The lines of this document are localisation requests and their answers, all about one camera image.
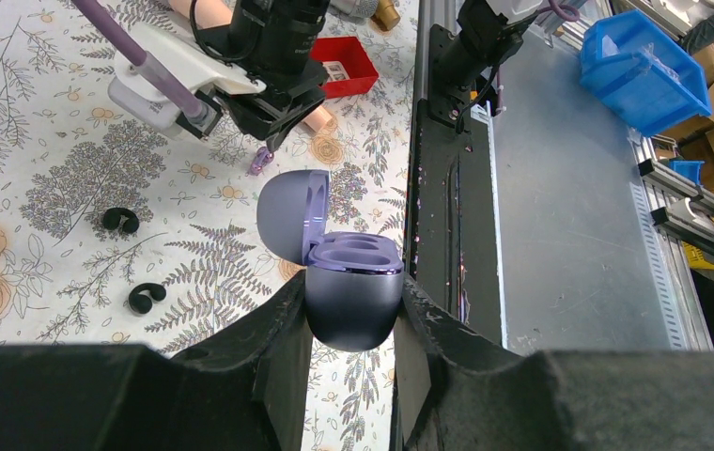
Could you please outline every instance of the black cable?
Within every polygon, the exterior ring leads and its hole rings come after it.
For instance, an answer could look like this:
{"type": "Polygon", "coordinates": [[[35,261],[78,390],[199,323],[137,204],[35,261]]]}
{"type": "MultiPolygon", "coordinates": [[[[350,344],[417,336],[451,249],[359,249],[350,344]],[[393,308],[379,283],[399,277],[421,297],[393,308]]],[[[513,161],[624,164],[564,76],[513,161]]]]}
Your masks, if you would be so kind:
{"type": "Polygon", "coordinates": [[[459,111],[459,114],[457,115],[457,124],[455,125],[455,129],[457,130],[457,134],[461,134],[462,132],[465,131],[465,113],[471,111],[471,108],[475,107],[477,103],[479,103],[479,100],[484,98],[484,96],[487,95],[489,92],[489,89],[492,87],[492,81],[495,80],[495,76],[498,74],[498,65],[493,66],[492,69],[489,71],[489,78],[487,79],[487,84],[482,87],[482,90],[479,92],[479,94],[476,96],[475,99],[473,99],[470,103],[468,103],[468,106],[462,108],[459,111]]]}
{"type": "Polygon", "coordinates": [[[199,25],[196,23],[197,2],[198,0],[191,0],[190,10],[188,11],[188,19],[191,23],[191,33],[194,35],[196,45],[198,45],[199,48],[202,49],[202,52],[205,52],[207,56],[210,56],[216,61],[221,61],[223,63],[237,63],[249,56],[249,54],[255,49],[255,44],[257,43],[257,36],[252,35],[257,35],[257,32],[250,32],[249,42],[239,54],[235,54],[233,56],[224,56],[222,54],[219,54],[218,52],[213,52],[210,46],[199,36],[199,25]]]}

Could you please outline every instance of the yellow crate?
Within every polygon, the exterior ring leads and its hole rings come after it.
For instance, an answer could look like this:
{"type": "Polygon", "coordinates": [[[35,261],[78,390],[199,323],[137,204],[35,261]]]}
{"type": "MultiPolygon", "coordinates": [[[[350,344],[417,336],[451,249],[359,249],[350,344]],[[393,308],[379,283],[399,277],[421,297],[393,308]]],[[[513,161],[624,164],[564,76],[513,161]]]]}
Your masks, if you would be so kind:
{"type": "Polygon", "coordinates": [[[706,260],[703,251],[685,242],[683,243],[683,249],[686,251],[686,258],[689,261],[690,268],[693,270],[714,270],[714,264],[706,260]]]}

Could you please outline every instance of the floral tablecloth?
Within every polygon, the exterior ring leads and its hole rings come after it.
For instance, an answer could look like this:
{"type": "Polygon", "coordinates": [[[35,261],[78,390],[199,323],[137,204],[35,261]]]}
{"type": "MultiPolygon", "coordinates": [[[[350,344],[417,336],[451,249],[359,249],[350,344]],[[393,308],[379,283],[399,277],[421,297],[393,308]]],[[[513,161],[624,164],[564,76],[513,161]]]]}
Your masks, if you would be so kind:
{"type": "MultiPolygon", "coordinates": [[[[126,26],[175,29],[157,0],[103,0],[126,26]]],[[[327,101],[338,119],[294,132],[259,177],[260,143],[224,121],[205,145],[172,142],[106,95],[114,50],[70,0],[0,0],[0,345],[143,342],[167,356],[246,315],[298,268],[255,227],[263,184],[292,169],[332,171],[331,230],[401,243],[417,2],[401,24],[330,14],[323,36],[357,36],[380,79],[364,96],[327,101]],[[101,227],[112,207],[138,232],[101,227]],[[168,298],[143,317],[135,284],[168,298]]],[[[392,338],[348,354],[312,349],[303,449],[384,450],[394,379],[392,338]]]]}

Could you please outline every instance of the purple rod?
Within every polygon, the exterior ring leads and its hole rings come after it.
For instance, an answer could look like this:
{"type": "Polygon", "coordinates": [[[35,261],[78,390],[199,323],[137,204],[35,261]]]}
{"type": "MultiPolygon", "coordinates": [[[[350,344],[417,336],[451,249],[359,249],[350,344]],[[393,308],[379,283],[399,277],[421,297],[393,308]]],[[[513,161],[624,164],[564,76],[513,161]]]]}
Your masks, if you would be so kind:
{"type": "Polygon", "coordinates": [[[138,73],[178,106],[190,122],[205,116],[204,104],[154,57],[133,40],[97,0],[72,0],[83,15],[128,58],[138,73]]]}

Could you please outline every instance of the microphone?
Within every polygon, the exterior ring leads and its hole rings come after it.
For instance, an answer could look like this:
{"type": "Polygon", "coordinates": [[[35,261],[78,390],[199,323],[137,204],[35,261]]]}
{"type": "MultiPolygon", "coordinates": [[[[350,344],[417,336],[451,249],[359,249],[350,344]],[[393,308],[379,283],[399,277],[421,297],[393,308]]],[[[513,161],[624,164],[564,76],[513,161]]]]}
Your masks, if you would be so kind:
{"type": "Polygon", "coordinates": [[[348,16],[367,19],[377,12],[379,0],[332,0],[330,6],[348,16]]]}

